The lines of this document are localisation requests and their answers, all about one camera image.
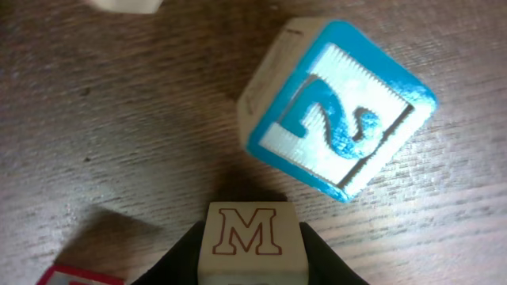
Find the wooden block green side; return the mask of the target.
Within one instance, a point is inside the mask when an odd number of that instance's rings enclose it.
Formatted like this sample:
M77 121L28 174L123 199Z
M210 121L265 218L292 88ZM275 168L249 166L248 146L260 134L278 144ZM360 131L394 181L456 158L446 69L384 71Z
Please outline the wooden block green side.
M163 0L85 0L102 11L111 13L151 14L158 11Z

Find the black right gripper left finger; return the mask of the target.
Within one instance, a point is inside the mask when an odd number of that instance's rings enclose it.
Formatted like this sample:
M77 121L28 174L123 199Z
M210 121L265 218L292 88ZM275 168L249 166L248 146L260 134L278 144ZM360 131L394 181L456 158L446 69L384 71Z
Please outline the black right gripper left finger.
M197 266L205 222L196 222L173 247L132 285L197 285Z

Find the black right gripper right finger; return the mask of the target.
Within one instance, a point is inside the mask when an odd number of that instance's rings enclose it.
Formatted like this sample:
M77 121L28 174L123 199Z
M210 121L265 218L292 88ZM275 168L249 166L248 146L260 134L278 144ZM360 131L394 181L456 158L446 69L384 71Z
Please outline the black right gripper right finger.
M299 224L309 264L309 285L368 285L306 222Z

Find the wooden shell picture block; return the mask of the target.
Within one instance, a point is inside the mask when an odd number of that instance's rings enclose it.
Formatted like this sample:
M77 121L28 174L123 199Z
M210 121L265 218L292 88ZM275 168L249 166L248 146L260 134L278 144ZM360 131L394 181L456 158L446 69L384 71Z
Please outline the wooden shell picture block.
M290 202L213 202L197 267L199 285L307 285L309 263Z

